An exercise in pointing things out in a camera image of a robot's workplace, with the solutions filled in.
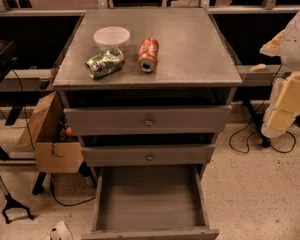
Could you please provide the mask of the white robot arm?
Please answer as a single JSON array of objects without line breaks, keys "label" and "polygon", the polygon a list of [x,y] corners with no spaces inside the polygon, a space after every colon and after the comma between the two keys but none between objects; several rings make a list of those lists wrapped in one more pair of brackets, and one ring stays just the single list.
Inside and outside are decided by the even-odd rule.
[{"label": "white robot arm", "polygon": [[267,56],[279,56],[281,64],[292,73],[274,81],[270,104],[266,109],[261,132],[268,138],[284,134],[300,115],[300,10],[272,40],[260,49]]}]

